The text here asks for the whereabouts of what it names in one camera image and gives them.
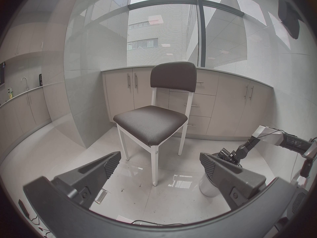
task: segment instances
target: tiled floor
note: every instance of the tiled floor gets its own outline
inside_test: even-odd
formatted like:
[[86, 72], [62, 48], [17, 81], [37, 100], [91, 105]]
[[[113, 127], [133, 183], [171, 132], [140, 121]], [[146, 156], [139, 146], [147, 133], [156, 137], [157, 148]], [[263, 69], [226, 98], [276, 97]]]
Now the tiled floor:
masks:
[[[104, 185], [108, 194], [100, 205], [93, 203], [92, 211], [126, 222], [146, 220], [171, 224], [200, 221], [230, 210], [221, 195], [209, 198], [200, 192], [204, 168], [199, 154], [216, 153], [223, 147], [231, 152], [242, 142], [186, 139], [183, 154], [178, 156], [180, 138], [171, 137], [159, 148], [158, 185], [154, 187], [150, 154], [130, 138], [125, 139], [130, 160], [121, 159]], [[116, 127], [84, 149], [49, 124], [13, 149], [0, 166], [0, 175], [14, 203], [18, 205], [21, 199], [33, 217], [34, 212], [22, 191], [24, 184], [39, 176], [51, 180], [55, 175], [118, 150], [121, 145]], [[274, 178], [256, 149], [241, 164], [265, 175], [267, 183]]]

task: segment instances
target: white countertop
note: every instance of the white countertop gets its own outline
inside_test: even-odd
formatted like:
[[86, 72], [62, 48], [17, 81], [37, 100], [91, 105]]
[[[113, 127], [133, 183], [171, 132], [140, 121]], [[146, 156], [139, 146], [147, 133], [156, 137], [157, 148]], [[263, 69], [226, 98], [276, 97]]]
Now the white countertop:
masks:
[[[102, 69], [101, 72], [103, 71], [109, 71], [109, 70], [116, 70], [116, 69], [129, 69], [129, 68], [144, 68], [144, 67], [154, 67], [155, 65], [140, 65], [140, 66], [125, 66], [125, 67], [119, 67], [119, 68], [111, 68], [111, 69]], [[243, 78], [246, 78], [246, 79], [250, 79], [250, 80], [253, 80], [255, 82], [258, 82], [258, 83], [261, 83], [263, 85], [266, 85], [266, 86], [269, 86], [271, 88], [273, 88], [273, 86], [271, 85], [268, 85], [264, 82], [261, 82], [261, 81], [258, 81], [256, 79], [253, 79], [253, 78], [250, 78], [250, 77], [247, 77], [247, 76], [243, 76], [243, 75], [240, 75], [240, 74], [236, 74], [236, 73], [233, 73], [233, 72], [229, 72], [229, 71], [224, 71], [224, 70], [220, 70], [220, 69], [212, 69], [212, 68], [206, 68], [206, 67], [196, 67], [197, 69], [204, 69], [204, 70], [211, 70], [211, 71], [217, 71], [217, 72], [221, 72], [221, 73], [227, 73], [227, 74], [231, 74], [231, 75], [235, 75], [235, 76], [238, 76], [238, 77], [243, 77]]]
[[25, 91], [25, 92], [23, 92], [23, 93], [20, 93], [20, 94], [18, 94], [17, 96], [14, 96], [12, 99], [9, 99], [9, 100], [6, 101], [5, 103], [3, 103], [3, 104], [0, 106], [0, 108], [3, 107], [4, 105], [6, 105], [6, 103], [8, 103], [9, 101], [13, 100], [14, 98], [19, 97], [20, 95], [23, 95], [23, 94], [25, 94], [25, 93], [31, 92], [31, 91], [33, 91], [33, 90], [42, 88], [42, 87], [43, 87], [43, 86], [35, 87], [35, 88], [31, 89], [31, 90], [28, 90], [28, 91]]

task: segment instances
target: sink faucet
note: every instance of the sink faucet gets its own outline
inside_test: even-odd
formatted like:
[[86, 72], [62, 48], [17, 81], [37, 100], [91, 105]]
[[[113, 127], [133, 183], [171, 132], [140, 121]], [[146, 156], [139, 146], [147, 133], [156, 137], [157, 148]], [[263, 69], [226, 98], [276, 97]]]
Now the sink faucet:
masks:
[[26, 77], [21, 78], [21, 82], [22, 82], [22, 79], [24, 79], [24, 78], [26, 80], [26, 90], [28, 91], [29, 90], [29, 86], [28, 86], [28, 80], [26, 79]]

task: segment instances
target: brown chair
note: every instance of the brown chair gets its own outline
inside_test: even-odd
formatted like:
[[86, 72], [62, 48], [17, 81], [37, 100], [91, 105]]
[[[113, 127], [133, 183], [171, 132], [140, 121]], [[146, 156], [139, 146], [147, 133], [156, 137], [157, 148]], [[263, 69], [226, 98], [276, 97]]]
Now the brown chair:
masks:
[[[159, 146], [181, 127], [183, 127], [183, 131], [178, 155], [182, 154], [193, 94], [196, 90], [196, 78], [196, 67], [191, 62], [168, 62], [157, 65], [151, 72], [151, 87], [153, 88], [151, 106], [121, 113], [113, 118], [117, 123], [122, 151], [126, 160], [129, 160], [129, 155], [124, 134], [151, 153], [154, 186], [158, 182]], [[157, 87], [188, 91], [185, 114], [155, 106]]]

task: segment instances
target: metal handle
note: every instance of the metal handle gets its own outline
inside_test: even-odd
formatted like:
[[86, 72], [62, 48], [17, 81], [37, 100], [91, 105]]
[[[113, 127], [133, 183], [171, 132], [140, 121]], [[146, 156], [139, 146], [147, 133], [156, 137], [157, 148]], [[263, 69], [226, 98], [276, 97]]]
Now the metal handle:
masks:
[[129, 77], [129, 74], [127, 73], [126, 74], [126, 82], [127, 82], [127, 85], [128, 85], [128, 88], [130, 88], [130, 77]]
[[254, 86], [252, 86], [252, 92], [251, 92], [251, 96], [249, 97], [250, 98], [250, 100], [251, 100], [251, 98], [252, 98], [252, 94], [253, 94], [253, 88], [254, 88]]
[[246, 91], [246, 93], [245, 93], [244, 99], [246, 99], [246, 98], [247, 98], [247, 93], [248, 93], [248, 87], [249, 87], [249, 85], [247, 85], [247, 86], [246, 86], [246, 88], [247, 88], [247, 91]]
[[134, 74], [134, 88], [137, 88], [137, 74]]
[[[184, 106], [187, 106], [187, 104], [184, 104]], [[192, 107], [200, 107], [199, 105], [192, 105]]]

